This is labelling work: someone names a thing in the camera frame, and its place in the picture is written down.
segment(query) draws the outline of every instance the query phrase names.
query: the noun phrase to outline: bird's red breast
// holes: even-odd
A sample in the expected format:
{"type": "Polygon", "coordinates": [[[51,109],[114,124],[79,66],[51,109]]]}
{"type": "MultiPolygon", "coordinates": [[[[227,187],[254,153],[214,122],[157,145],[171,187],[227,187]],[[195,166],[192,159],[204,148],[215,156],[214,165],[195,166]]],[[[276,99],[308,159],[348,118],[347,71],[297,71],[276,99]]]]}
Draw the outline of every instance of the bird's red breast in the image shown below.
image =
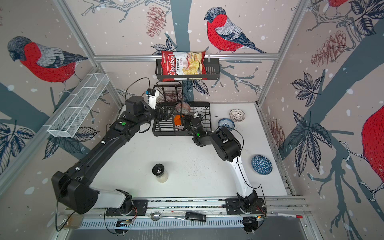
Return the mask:
{"type": "Polygon", "coordinates": [[[207,33],[208,39],[217,49],[220,51],[236,51],[237,49],[243,47],[243,45],[239,43],[232,43],[230,41],[225,40],[217,34],[215,28],[224,26],[227,21],[227,15],[221,14],[218,15],[212,23],[207,22],[207,33]]]}
{"type": "Polygon", "coordinates": [[[347,2],[347,0],[329,0],[329,5],[331,7],[339,7],[341,4],[347,2]]]}
{"type": "Polygon", "coordinates": [[[20,62],[41,80],[53,83],[62,83],[68,80],[74,74],[76,63],[70,63],[59,68],[44,68],[39,66],[37,61],[41,57],[41,52],[39,47],[34,42],[25,45],[24,53],[26,56],[26,61],[20,62]]]}
{"type": "Polygon", "coordinates": [[[384,106],[367,119],[361,135],[364,156],[384,182],[384,106]]]}

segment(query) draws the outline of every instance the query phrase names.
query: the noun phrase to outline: robotic arm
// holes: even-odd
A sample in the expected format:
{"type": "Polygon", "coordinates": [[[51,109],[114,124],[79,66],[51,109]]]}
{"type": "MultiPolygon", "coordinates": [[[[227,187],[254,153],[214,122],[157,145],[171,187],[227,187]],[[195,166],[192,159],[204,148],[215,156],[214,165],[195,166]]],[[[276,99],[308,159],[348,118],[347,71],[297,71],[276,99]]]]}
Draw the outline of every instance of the robotic arm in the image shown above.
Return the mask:
{"type": "MultiPolygon", "coordinates": [[[[111,156],[135,133],[140,125],[157,119],[168,120],[171,111],[166,106],[156,107],[158,90],[148,89],[148,104],[143,97],[132,96],[125,101],[126,111],[111,126],[105,137],[83,159],[66,172],[58,171],[52,177],[56,199],[79,214],[92,208],[115,208],[123,213],[132,209],[132,196],[122,190],[101,190],[90,187],[93,179],[111,156]]],[[[202,116],[183,119],[184,129],[193,132],[193,141],[202,147],[212,144],[219,157],[228,161],[235,178],[240,209],[249,213],[256,207],[258,196],[247,184],[248,179],[241,162],[239,141],[226,128],[215,132],[204,132],[202,116]]]]}

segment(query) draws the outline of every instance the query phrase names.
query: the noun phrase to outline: blue patterned bowl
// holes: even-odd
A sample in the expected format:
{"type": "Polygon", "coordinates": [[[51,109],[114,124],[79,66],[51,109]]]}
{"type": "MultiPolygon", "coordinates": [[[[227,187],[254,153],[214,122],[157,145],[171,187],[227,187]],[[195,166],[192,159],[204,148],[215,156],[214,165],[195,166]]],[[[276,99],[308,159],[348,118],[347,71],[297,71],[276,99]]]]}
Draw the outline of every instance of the blue patterned bowl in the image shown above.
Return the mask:
{"type": "Polygon", "coordinates": [[[218,121],[217,123],[218,127],[223,126],[223,127],[228,127],[229,131],[232,131],[235,128],[235,123],[230,120],[229,118],[222,118],[218,121]]]}
{"type": "Polygon", "coordinates": [[[268,175],[272,172],[271,161],[262,155],[256,155],[253,157],[251,164],[253,169],[261,175],[268,175]]]}

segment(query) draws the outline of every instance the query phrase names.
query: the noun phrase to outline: black remote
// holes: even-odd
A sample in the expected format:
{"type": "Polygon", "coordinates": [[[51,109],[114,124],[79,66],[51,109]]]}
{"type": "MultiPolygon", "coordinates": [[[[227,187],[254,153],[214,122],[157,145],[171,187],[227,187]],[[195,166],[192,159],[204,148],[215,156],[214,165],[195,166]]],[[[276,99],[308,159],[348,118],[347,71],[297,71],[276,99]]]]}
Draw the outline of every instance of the black remote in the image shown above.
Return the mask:
{"type": "Polygon", "coordinates": [[[204,214],[198,214],[198,213],[195,213],[195,212],[186,212],[185,219],[186,220],[191,220],[191,221],[206,222],[207,221],[207,216],[204,215],[204,214]]]}

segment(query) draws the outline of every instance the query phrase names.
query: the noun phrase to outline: chips bag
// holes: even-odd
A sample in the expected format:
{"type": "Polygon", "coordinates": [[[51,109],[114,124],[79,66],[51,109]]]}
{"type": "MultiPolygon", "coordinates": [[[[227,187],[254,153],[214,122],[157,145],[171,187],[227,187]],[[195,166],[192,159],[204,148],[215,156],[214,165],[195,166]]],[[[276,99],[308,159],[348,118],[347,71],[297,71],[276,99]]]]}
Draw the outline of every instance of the chips bag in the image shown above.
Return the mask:
{"type": "MultiPolygon", "coordinates": [[[[207,74],[204,62],[205,51],[193,52],[161,52],[161,66],[163,75],[196,75],[207,74]]],[[[163,81],[185,80],[186,78],[167,78],[163,81]]]]}

